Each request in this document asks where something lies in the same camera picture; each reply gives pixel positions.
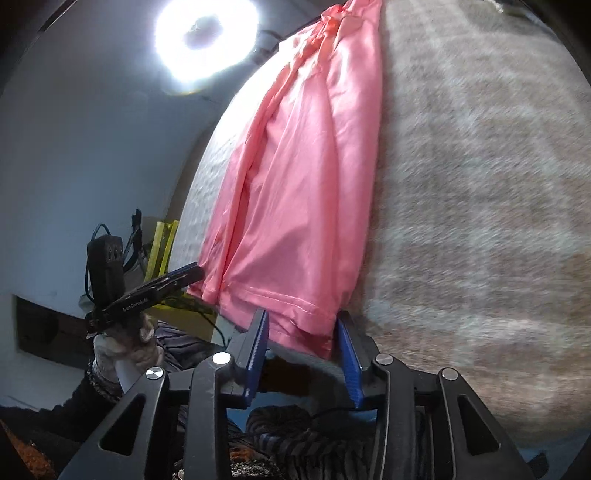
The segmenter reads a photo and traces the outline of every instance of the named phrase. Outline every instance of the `bright light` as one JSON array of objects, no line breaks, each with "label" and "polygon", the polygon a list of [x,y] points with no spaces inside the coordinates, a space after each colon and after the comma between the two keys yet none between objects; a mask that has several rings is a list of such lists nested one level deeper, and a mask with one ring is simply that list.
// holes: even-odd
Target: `bright light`
[{"label": "bright light", "polygon": [[[185,42],[195,22],[217,16],[221,34],[205,48]],[[255,45],[258,16],[248,0],[173,0],[156,22],[156,51],[172,75],[193,82],[243,60]]]}]

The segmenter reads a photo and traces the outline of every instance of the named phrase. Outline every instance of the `person's hand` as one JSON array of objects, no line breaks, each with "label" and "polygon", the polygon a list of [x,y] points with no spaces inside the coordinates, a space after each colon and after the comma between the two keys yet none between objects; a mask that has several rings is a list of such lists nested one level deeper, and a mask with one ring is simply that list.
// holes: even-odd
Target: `person's hand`
[{"label": "person's hand", "polygon": [[129,319],[125,326],[115,325],[95,336],[95,361],[92,370],[103,386],[111,393],[120,392],[115,362],[130,360],[138,372],[162,364],[164,351],[156,345],[154,327],[148,316]]}]

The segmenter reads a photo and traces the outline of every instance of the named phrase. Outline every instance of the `pink shirt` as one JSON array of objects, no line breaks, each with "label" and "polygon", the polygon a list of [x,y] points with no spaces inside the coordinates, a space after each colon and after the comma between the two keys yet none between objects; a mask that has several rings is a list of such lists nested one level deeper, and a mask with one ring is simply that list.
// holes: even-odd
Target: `pink shirt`
[{"label": "pink shirt", "polygon": [[286,42],[294,55],[233,152],[190,292],[269,338],[328,357],[369,224],[382,99],[381,0],[335,5]]}]

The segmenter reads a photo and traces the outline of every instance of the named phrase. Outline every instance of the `black cable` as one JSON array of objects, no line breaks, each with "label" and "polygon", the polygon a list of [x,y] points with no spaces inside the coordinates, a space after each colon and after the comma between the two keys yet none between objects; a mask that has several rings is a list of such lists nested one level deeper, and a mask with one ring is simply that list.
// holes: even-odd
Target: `black cable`
[{"label": "black cable", "polygon": [[211,325],[213,328],[215,328],[217,333],[220,334],[220,337],[222,338],[223,347],[225,349],[228,348],[228,344],[226,343],[226,337],[224,336],[222,331],[219,329],[219,327],[215,323],[213,323],[209,318],[207,318],[203,312],[193,308],[193,306],[189,302],[184,301],[182,298],[178,298],[178,297],[174,297],[174,296],[169,297],[169,298],[174,300],[174,302],[177,303],[179,306],[181,306],[181,308],[183,308],[184,310],[189,310],[191,312],[195,312],[195,313],[198,313],[199,315],[201,315],[204,318],[204,320],[206,322],[208,322],[208,324]]},{"label": "black cable", "polygon": [[205,314],[203,314],[202,312],[199,312],[197,310],[195,310],[199,315],[201,315],[205,320],[207,320],[207,322],[209,323],[209,325],[211,325],[213,328],[216,329],[217,333],[220,334],[220,337],[222,337],[222,345],[224,348],[228,348],[228,345],[226,344],[226,337],[224,337],[224,334],[222,333],[222,331],[219,329],[219,327],[213,323],[210,319],[208,319]]},{"label": "black cable", "polygon": [[105,232],[107,232],[107,235],[110,235],[111,232],[109,230],[109,228],[104,224],[104,223],[99,223],[96,228],[94,233],[92,234],[92,238],[90,239],[90,241],[93,241],[96,238],[96,234],[99,233],[100,227],[105,229]]},{"label": "black cable", "polygon": [[[95,231],[92,232],[92,237],[90,237],[90,241],[91,242],[96,238],[96,234],[99,233],[99,230],[101,228],[104,228],[105,229],[105,232],[107,232],[107,235],[110,235],[111,234],[111,231],[109,230],[109,227],[107,227],[104,223],[99,223],[96,226]],[[86,258],[86,269],[85,269],[85,273],[84,273],[84,293],[86,294],[86,297],[92,303],[95,302],[94,298],[90,295],[90,291],[88,289],[88,258]]]}]

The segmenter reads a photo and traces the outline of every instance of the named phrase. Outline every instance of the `blue gripper pad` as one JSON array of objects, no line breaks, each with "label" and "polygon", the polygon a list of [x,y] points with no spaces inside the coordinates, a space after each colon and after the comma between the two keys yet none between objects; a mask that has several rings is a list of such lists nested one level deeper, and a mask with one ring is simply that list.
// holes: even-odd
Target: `blue gripper pad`
[{"label": "blue gripper pad", "polygon": [[248,359],[246,379],[244,383],[243,398],[248,406],[250,406],[252,399],[256,395],[258,383],[261,379],[262,365],[265,362],[267,342],[269,340],[269,314],[265,310],[257,310],[253,323],[258,321],[256,317],[259,315],[261,316],[260,323],[256,330],[256,337],[254,339],[251,356]]},{"label": "blue gripper pad", "polygon": [[337,320],[337,334],[341,353],[341,368],[345,375],[345,384],[349,392],[349,398],[360,408],[363,403],[363,389],[361,388],[361,366],[355,355],[353,343],[347,329],[340,320]]}]

